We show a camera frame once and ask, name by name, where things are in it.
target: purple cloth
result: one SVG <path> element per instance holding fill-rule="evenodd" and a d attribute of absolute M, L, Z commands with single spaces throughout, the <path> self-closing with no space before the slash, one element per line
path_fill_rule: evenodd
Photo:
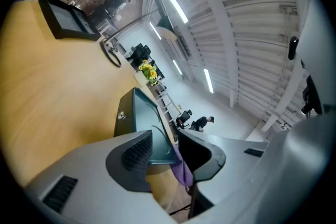
<path fill-rule="evenodd" d="M 178 147 L 176 145 L 173 145 L 173 147 L 177 154 L 177 157 L 179 158 L 179 160 L 181 160 L 181 162 L 179 164 L 171 164 L 170 168 L 172 169 L 177 181 L 180 182 L 181 185 L 191 187 L 194 184 L 193 174 L 190 172 L 187 164 L 184 162 Z"/>

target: cable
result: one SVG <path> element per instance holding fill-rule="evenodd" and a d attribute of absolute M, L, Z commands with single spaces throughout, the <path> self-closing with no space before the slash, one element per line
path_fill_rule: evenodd
<path fill-rule="evenodd" d="M 174 214 L 176 214 L 176 213 L 178 213 L 178 212 L 180 212 L 180 211 L 188 210 L 188 209 L 190 209 L 190 206 L 191 206 L 191 204 L 188 204 L 188 205 L 182 207 L 182 208 L 179 209 L 179 210 L 176 210 L 176 211 L 174 211 L 174 212 L 169 213 L 169 215 L 172 216 L 172 215 L 174 215 Z"/>
<path fill-rule="evenodd" d="M 103 42 L 100 42 L 100 47 L 112 64 L 114 64 L 116 67 L 121 67 L 121 61 L 119 60 L 118 56 L 113 52 L 112 49 L 110 49 L 109 51 L 106 51 L 106 48 Z M 116 58 L 117 62 L 115 62 L 109 54 L 112 54 Z"/>

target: office desk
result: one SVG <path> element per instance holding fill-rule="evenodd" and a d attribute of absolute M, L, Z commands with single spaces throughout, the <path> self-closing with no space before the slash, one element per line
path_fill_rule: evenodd
<path fill-rule="evenodd" d="M 1 146 L 21 186 L 70 150 L 113 137 L 120 98 L 139 86 L 120 54 L 117 68 L 96 42 L 55 39 L 37 1 L 13 5 L 0 45 Z M 147 181 L 167 208 L 177 188 L 169 166 L 150 167 Z"/>

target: fluorescent light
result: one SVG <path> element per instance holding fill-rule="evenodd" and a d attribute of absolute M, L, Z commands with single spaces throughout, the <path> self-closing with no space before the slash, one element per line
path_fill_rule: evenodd
<path fill-rule="evenodd" d="M 176 66 L 176 68 L 178 69 L 178 72 L 180 73 L 180 75 L 182 75 L 182 72 L 180 71 L 179 67 L 177 66 L 177 63 L 175 62 L 175 60 L 173 60 L 174 65 Z"/>
<path fill-rule="evenodd" d="M 149 22 L 149 24 L 151 25 L 151 27 L 153 28 L 154 32 L 156 33 L 156 35 L 157 35 L 157 36 L 159 37 L 159 39 L 161 40 L 161 37 L 160 37 L 158 31 L 156 31 L 155 27 L 152 25 L 151 22 Z"/>
<path fill-rule="evenodd" d="M 186 23 L 188 21 L 187 17 L 185 16 L 183 10 L 181 9 L 180 5 L 176 0 L 170 0 L 174 7 L 176 8 L 177 12 L 179 13 L 180 17 L 182 18 L 182 21 Z"/>
<path fill-rule="evenodd" d="M 213 90 L 212 84 L 211 84 L 211 79 L 210 79 L 209 71 L 207 69 L 204 69 L 204 73 L 205 73 L 206 81 L 208 82 L 209 91 L 211 93 L 214 93 L 214 90 Z"/>

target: air vent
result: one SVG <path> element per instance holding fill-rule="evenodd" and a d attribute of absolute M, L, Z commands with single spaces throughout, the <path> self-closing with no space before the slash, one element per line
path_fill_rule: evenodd
<path fill-rule="evenodd" d="M 44 198 L 43 203 L 52 210 L 60 213 L 70 197 L 73 188 L 77 184 L 77 179 L 63 176 L 53 189 Z"/>
<path fill-rule="evenodd" d="M 184 47 L 181 44 L 181 41 L 177 39 L 176 41 L 167 40 L 170 44 L 173 53 L 183 61 L 188 61 L 188 55 Z"/>

